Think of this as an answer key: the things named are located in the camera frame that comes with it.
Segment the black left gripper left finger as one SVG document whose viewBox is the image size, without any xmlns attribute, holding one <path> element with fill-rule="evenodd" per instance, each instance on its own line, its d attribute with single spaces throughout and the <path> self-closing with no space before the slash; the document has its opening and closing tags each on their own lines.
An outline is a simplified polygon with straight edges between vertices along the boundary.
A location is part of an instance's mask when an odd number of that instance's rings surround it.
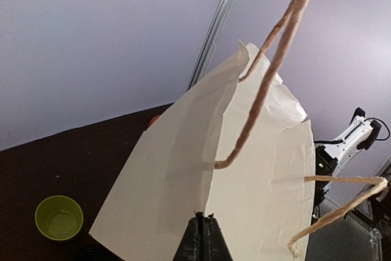
<svg viewBox="0 0 391 261">
<path fill-rule="evenodd" d="M 185 229 L 173 261 L 200 260 L 202 243 L 202 213 L 196 212 Z"/>
</svg>

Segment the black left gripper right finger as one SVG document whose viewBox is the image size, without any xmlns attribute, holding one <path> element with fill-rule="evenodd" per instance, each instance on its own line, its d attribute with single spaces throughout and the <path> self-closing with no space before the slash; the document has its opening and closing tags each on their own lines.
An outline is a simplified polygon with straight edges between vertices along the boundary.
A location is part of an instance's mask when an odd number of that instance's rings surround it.
<svg viewBox="0 0 391 261">
<path fill-rule="evenodd" d="M 200 260 L 233 260 L 214 215 L 200 217 Z"/>
</svg>

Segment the white paper takeout bag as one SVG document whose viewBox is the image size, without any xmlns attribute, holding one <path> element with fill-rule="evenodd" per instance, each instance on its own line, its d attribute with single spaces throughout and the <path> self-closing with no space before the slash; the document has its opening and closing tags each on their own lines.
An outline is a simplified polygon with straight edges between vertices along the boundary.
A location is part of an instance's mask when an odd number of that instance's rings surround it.
<svg viewBox="0 0 391 261">
<path fill-rule="evenodd" d="M 291 0 L 263 46 L 239 50 L 147 128 L 90 235 L 122 260 L 172 260 L 196 212 L 214 215 L 233 260 L 304 260 L 308 237 L 387 187 L 312 222 L 311 122 L 278 71 L 309 0 Z"/>
</svg>

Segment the stack of black cup lids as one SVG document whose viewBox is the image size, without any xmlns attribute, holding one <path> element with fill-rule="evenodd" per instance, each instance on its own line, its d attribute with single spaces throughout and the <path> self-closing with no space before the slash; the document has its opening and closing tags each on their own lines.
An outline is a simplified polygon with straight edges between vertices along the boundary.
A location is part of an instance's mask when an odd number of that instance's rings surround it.
<svg viewBox="0 0 391 261">
<path fill-rule="evenodd" d="M 80 249 L 73 258 L 74 261 L 116 261 L 118 257 L 102 245 L 89 245 Z"/>
</svg>

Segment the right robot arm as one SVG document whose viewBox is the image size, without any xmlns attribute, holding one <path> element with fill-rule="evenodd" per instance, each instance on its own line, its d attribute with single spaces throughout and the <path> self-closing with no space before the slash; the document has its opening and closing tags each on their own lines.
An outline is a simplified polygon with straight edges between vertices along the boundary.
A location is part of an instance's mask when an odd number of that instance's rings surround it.
<svg viewBox="0 0 391 261">
<path fill-rule="evenodd" d="M 333 140 L 315 141 L 315 174 L 336 177 L 361 151 L 376 141 L 390 138 L 390 129 L 381 119 L 366 117 L 357 108 L 344 131 Z"/>
</svg>

